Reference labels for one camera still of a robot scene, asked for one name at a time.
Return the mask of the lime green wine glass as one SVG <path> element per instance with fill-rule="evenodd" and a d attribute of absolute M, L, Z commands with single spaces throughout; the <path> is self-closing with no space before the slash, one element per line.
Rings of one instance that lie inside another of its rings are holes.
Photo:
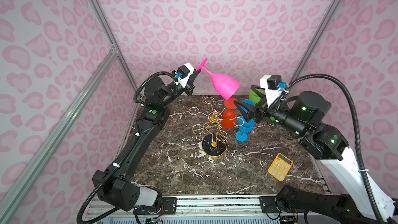
<path fill-rule="evenodd" d="M 258 94 L 256 94 L 253 90 L 250 90 L 249 100 L 252 101 L 254 104 L 257 104 L 262 100 L 262 98 Z"/>

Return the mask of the blue wine glass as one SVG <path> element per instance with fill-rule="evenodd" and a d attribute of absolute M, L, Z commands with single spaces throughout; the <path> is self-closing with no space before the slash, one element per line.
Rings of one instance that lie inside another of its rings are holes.
<path fill-rule="evenodd" d="M 239 129 L 235 137 L 239 142 L 245 142 L 248 140 L 248 133 L 253 129 L 255 121 L 252 119 L 247 122 L 242 116 L 236 118 L 235 123 Z"/>
<path fill-rule="evenodd" d="M 250 100 L 243 100 L 240 102 L 239 107 L 244 113 L 248 113 L 254 110 L 255 104 Z"/>

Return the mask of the red wine glass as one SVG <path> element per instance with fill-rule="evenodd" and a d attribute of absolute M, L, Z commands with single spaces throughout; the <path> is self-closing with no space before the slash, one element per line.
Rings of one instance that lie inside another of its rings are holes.
<path fill-rule="evenodd" d="M 229 100 L 224 101 L 226 109 L 222 113 L 221 125 L 226 129 L 231 129 L 235 127 L 236 115 L 235 112 L 233 111 L 237 108 L 236 105 L 234 104 L 235 101 L 236 101 L 235 98 L 230 98 Z"/>

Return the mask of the magenta wine glass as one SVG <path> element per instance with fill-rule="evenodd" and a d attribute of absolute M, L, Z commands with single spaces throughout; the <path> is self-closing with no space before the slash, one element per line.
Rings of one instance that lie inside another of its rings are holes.
<path fill-rule="evenodd" d="M 197 67 L 197 71 L 204 70 L 207 72 L 213 84 L 214 89 L 225 99 L 229 100 L 239 89 L 240 83 L 226 74 L 217 74 L 210 72 L 205 68 L 207 58 L 205 58 Z"/>

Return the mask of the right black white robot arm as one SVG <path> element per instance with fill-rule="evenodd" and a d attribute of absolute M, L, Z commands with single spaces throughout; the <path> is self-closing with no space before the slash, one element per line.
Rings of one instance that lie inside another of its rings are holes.
<path fill-rule="evenodd" d="M 398 214 L 395 199 L 387 196 L 368 174 L 361 150 L 358 117 L 353 115 L 356 144 L 347 139 L 323 118 L 331 104 L 311 91 L 286 99 L 279 99 L 280 107 L 272 110 L 265 94 L 256 105 L 235 101 L 245 120 L 261 122 L 269 118 L 288 131 L 301 146 L 326 166 L 343 185 L 345 194 L 323 195 L 284 186 L 277 194 L 276 206 L 283 212 L 298 208 L 330 217 L 341 224 L 392 224 Z"/>

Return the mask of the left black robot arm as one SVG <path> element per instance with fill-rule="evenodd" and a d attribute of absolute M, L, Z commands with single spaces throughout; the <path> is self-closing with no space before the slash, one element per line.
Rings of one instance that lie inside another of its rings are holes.
<path fill-rule="evenodd" d="M 182 74 L 187 84 L 178 84 L 180 70 L 157 72 L 149 76 L 134 94 L 134 102 L 142 104 L 142 114 L 135 122 L 135 133 L 126 146 L 105 171 L 96 171 L 92 180 L 94 190 L 90 193 L 87 203 L 97 196 L 115 210 L 130 211 L 143 207 L 156 213 L 161 208 L 161 192 L 149 186 L 137 186 L 132 183 L 136 169 L 146 150 L 156 136 L 162 131 L 169 115 L 168 105 L 181 94 L 191 95 L 195 88 L 194 81 L 199 75 Z"/>

